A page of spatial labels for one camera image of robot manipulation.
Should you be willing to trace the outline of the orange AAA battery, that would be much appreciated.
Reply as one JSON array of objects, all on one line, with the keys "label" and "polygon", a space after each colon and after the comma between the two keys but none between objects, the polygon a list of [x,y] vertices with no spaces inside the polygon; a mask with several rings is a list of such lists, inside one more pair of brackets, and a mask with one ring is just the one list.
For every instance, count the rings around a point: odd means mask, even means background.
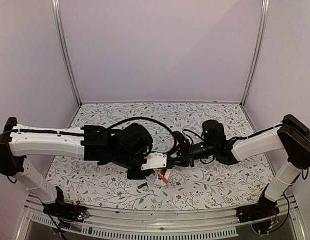
[{"label": "orange AAA battery", "polygon": [[165,177],[167,170],[166,169],[161,169],[158,173],[159,178],[165,183],[168,183],[168,179]]}]

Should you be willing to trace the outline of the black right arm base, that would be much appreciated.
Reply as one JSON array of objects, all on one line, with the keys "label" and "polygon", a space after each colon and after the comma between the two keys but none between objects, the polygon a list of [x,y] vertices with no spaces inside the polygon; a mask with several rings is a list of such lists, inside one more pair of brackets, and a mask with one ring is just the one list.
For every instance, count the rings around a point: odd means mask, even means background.
[{"label": "black right arm base", "polygon": [[263,192],[257,203],[236,208],[236,216],[240,223],[271,217],[279,213],[277,201],[271,201],[265,197]]}]

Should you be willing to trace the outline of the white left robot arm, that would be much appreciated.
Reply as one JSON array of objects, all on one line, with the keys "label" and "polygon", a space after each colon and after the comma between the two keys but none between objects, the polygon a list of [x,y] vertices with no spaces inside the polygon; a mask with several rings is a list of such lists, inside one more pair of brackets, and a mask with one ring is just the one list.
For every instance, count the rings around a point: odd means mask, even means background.
[{"label": "white left robot arm", "polygon": [[85,125],[75,128],[32,128],[8,118],[0,135],[0,173],[14,177],[34,193],[58,217],[69,213],[63,191],[53,186],[33,167],[29,155],[65,156],[98,165],[115,163],[126,168],[128,178],[141,180],[166,163],[161,153],[153,153],[152,137],[140,124],[123,130]]}]

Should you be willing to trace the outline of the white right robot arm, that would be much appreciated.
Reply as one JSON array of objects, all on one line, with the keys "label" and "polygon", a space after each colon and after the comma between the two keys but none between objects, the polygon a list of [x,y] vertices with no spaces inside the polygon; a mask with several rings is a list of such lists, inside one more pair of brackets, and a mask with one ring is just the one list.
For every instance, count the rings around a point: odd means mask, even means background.
[{"label": "white right robot arm", "polygon": [[287,162],[279,169],[274,179],[265,187],[260,202],[254,206],[257,218],[264,218],[273,209],[285,190],[297,177],[310,167],[310,129],[291,114],[274,126],[246,137],[226,139],[223,124],[216,120],[202,123],[202,141],[191,144],[185,136],[176,134],[176,158],[174,165],[193,167],[195,160],[213,157],[223,165],[235,165],[259,154],[285,150]]}]

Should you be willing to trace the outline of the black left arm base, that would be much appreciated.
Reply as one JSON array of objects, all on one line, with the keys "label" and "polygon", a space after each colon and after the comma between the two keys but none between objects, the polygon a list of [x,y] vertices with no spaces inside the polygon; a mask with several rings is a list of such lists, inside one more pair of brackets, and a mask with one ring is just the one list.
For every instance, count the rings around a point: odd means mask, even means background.
[{"label": "black left arm base", "polygon": [[57,217],[65,222],[83,222],[90,216],[88,209],[80,205],[80,201],[68,203],[64,201],[63,191],[56,186],[57,196],[53,203],[43,203],[44,213]]}]

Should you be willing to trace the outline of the floral patterned table mat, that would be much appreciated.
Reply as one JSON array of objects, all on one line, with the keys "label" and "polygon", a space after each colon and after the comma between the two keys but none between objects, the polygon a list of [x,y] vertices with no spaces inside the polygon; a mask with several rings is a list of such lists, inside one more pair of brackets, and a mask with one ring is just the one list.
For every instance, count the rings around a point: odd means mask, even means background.
[{"label": "floral patterned table mat", "polygon": [[172,132],[190,143],[201,143],[202,123],[216,120],[225,137],[246,137],[253,130],[237,104],[210,103],[95,103],[81,106],[71,128],[87,125],[124,129],[136,123],[151,135],[152,149],[142,153],[136,169],[113,162],[54,158],[47,182],[58,186],[66,201],[113,209],[187,211],[255,203],[273,179],[263,154],[234,165],[217,158],[194,157],[181,166],[183,151],[174,147]]}]

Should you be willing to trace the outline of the aluminium table edge rail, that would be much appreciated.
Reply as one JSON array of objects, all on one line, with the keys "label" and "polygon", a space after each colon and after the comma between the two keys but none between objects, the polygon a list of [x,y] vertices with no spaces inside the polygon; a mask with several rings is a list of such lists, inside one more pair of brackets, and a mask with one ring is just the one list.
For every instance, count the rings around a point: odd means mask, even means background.
[{"label": "aluminium table edge rail", "polygon": [[60,225],[29,195],[16,238],[19,240],[306,240],[308,235],[293,195],[278,201],[274,228],[257,230],[270,218],[240,222],[234,206],[201,210],[128,210],[91,206],[82,222]]}]

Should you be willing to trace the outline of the left aluminium frame post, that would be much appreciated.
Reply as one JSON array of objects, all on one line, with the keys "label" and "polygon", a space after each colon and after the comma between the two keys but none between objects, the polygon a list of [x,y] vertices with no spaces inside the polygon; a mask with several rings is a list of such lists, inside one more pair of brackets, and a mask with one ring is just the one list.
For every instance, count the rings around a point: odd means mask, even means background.
[{"label": "left aluminium frame post", "polygon": [[66,43],[66,36],[65,36],[64,27],[63,27],[59,0],[52,0],[52,9],[53,9],[54,21],[55,21],[58,40],[59,40],[60,49],[61,49],[61,55],[62,55],[63,62],[65,65],[65,70],[66,70],[66,74],[68,77],[69,85],[73,93],[75,102],[77,106],[80,107],[82,105],[82,101],[81,101],[79,89],[78,89],[78,86],[75,80],[75,75],[73,72],[71,59],[70,59],[70,55],[69,55],[69,51],[68,51],[68,47]]}]

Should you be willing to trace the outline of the aluminium frame post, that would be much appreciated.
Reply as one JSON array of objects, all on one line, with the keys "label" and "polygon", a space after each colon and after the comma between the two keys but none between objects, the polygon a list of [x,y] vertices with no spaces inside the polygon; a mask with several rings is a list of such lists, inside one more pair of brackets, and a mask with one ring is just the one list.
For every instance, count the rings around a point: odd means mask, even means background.
[{"label": "aluminium frame post", "polygon": [[263,38],[265,34],[265,28],[267,24],[268,10],[269,10],[269,0],[263,0],[261,2],[261,14],[260,14],[260,19],[259,19],[257,38],[256,38],[255,47],[253,51],[252,61],[250,64],[247,81],[246,81],[244,92],[243,92],[243,95],[241,97],[241,102],[240,102],[240,105],[242,107],[244,107],[248,101],[250,89],[252,87],[255,72],[257,70],[258,60],[259,60]]},{"label": "aluminium frame post", "polygon": [[54,21],[55,21],[58,40],[59,40],[60,49],[61,49],[61,55],[62,55],[63,62],[65,65],[65,70],[66,70],[66,74],[68,77],[69,85],[73,93],[75,102],[77,106],[80,107],[82,105],[82,101],[81,101],[79,89],[78,89],[78,86],[75,80],[75,75],[73,72],[71,59],[70,59],[70,55],[69,55],[69,51],[68,51],[68,47],[66,43],[66,36],[65,36],[64,27],[63,27],[59,0],[52,0],[52,9],[53,9]]}]

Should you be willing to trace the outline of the right aluminium frame post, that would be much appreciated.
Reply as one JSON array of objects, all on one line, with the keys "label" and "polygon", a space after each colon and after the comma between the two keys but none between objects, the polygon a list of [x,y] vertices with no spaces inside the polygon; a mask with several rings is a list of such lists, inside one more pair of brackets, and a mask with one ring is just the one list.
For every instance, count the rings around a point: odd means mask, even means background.
[{"label": "right aluminium frame post", "polygon": [[259,60],[263,38],[265,34],[265,28],[267,24],[268,10],[269,10],[269,0],[263,0],[261,2],[261,14],[260,14],[260,19],[259,19],[257,38],[256,38],[255,47],[253,51],[252,61],[250,64],[247,81],[246,81],[244,92],[243,92],[243,95],[241,97],[241,102],[240,102],[240,105],[242,107],[244,107],[248,101],[250,89],[252,87],[255,72],[257,70],[258,60]]}]

